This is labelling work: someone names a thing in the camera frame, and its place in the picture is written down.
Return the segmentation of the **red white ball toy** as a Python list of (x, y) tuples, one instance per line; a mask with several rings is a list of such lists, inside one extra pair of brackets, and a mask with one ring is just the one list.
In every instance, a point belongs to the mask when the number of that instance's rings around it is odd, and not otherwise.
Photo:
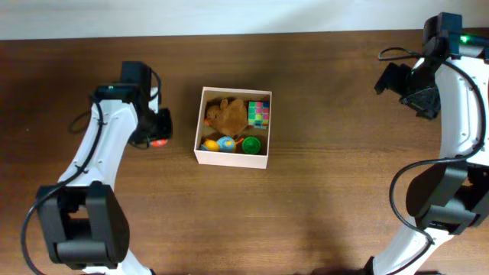
[(160, 139), (160, 140), (151, 141), (149, 143), (149, 145), (151, 147), (163, 147), (167, 143), (168, 143), (168, 140), (167, 139)]

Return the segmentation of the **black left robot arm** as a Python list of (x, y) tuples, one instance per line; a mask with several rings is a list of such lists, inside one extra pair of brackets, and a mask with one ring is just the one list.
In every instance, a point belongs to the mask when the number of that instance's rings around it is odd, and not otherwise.
[(97, 86), (90, 103), (76, 156), (56, 184), (39, 188), (30, 212), (53, 263), (89, 274), (152, 274), (129, 249), (115, 179), (126, 146), (159, 147), (172, 136), (170, 112), (159, 106), (160, 77), (141, 61), (125, 61), (119, 80)]

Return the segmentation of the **brown plush chicken toy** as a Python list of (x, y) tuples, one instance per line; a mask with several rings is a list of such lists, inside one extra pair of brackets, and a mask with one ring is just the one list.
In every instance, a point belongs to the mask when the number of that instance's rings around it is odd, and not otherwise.
[(223, 99), (219, 105), (208, 107), (205, 123), (223, 135), (239, 135), (248, 126), (248, 111), (244, 101)]

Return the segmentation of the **green lattice ball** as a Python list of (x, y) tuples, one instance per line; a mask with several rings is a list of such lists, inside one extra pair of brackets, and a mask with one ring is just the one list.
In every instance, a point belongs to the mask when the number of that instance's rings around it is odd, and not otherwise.
[(256, 137), (247, 137), (242, 141), (241, 148), (245, 154), (259, 154), (261, 142)]

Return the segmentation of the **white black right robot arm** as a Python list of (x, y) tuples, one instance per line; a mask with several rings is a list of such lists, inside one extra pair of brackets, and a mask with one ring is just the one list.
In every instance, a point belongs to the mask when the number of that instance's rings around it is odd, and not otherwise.
[(423, 50), (382, 50), (375, 91), (391, 90), (419, 117), (439, 118), (439, 157), (406, 192), (407, 216), (365, 274), (418, 274), (442, 244), (488, 216), (488, 40), (466, 34), (461, 15), (442, 12), (423, 28)]

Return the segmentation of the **colourful puzzle cube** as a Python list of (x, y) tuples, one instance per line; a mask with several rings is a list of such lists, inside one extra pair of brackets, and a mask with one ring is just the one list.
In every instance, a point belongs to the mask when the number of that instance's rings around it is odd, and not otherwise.
[(248, 126), (267, 130), (270, 124), (270, 103), (250, 101), (248, 103)]

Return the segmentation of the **orange blue duck toy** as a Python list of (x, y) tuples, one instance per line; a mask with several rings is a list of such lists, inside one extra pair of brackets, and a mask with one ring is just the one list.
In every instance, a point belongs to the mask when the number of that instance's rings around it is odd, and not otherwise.
[(235, 153), (238, 145), (243, 140), (243, 138), (235, 140), (229, 136), (221, 137), (217, 141), (207, 139), (200, 145), (199, 149), (211, 152)]

